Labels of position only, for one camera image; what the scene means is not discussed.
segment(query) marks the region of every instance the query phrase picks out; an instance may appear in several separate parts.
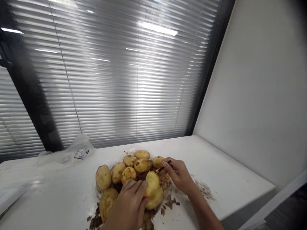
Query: left hand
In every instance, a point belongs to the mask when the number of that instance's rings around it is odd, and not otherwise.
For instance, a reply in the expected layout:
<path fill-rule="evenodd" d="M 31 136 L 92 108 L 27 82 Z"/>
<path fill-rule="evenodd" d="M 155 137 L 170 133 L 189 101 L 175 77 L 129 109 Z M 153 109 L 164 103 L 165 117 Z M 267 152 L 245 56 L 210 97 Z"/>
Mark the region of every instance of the left hand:
<path fill-rule="evenodd" d="M 101 230 L 139 230 L 149 200 L 148 197 L 143 198 L 147 187 L 147 181 L 136 182 L 132 179 L 125 181 Z"/>

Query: horizontal blinds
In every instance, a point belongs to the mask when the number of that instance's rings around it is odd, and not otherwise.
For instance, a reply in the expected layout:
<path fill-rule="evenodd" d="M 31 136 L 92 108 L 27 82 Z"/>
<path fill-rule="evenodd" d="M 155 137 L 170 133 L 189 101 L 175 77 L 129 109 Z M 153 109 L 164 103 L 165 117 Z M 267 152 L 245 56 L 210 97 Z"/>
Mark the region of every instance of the horizontal blinds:
<path fill-rule="evenodd" d="M 67 147 L 183 136 L 219 0 L 9 0 Z"/>
<path fill-rule="evenodd" d="M 7 69 L 0 67 L 0 162 L 44 150 Z"/>

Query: white table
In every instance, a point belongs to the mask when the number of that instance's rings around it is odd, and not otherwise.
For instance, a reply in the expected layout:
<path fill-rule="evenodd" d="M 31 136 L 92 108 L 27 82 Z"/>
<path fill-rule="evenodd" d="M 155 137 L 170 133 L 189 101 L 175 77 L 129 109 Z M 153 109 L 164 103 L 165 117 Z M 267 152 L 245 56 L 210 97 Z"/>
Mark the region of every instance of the white table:
<path fill-rule="evenodd" d="M 275 186 L 235 161 L 198 136 L 138 143 L 155 156 L 185 161 L 191 174 L 211 189 L 209 201 L 222 220 L 251 203 Z M 98 166 L 127 151 L 131 145 L 97 149 L 81 164 L 70 167 L 37 167 L 37 158 L 6 161 L 0 164 L 0 189 L 25 181 L 34 181 L 28 192 L 0 220 L 0 229 L 80 229 L 89 228 L 87 217 L 94 213 L 95 172 Z M 190 204 L 181 201 L 173 210 L 158 213 L 155 229 L 195 229 Z"/>

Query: blind slat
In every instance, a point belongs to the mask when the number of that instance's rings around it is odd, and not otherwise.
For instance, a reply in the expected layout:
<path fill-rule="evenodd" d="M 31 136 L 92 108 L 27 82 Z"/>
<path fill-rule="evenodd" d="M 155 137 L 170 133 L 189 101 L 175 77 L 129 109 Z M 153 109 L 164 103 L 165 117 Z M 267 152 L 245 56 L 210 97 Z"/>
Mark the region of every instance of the blind slat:
<path fill-rule="evenodd" d="M 74 2 L 8 1 L 64 146 L 183 136 L 225 1 Z"/>

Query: pile of potatoes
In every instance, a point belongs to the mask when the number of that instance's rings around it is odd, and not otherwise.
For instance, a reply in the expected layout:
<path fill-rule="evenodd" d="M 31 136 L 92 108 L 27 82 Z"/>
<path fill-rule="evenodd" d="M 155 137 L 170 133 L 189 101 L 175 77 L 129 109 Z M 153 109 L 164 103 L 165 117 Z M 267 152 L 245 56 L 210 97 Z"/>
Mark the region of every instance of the pile of potatoes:
<path fill-rule="evenodd" d="M 156 208 L 163 200 L 163 189 L 160 187 L 159 176 L 155 170 L 162 167 L 163 157 L 155 157 L 150 160 L 150 153 L 146 150 L 137 150 L 132 155 L 126 155 L 123 162 L 117 163 L 113 167 L 111 173 L 107 165 L 102 165 L 96 171 L 96 183 L 100 190 L 104 193 L 101 196 L 99 210 L 102 222 L 108 219 L 109 213 L 118 197 L 118 192 L 114 188 L 110 188 L 111 183 L 119 184 L 124 183 L 128 179 L 137 180 L 137 173 L 145 173 L 148 187 L 146 189 L 144 197 L 149 197 L 149 201 L 146 205 L 148 210 Z"/>

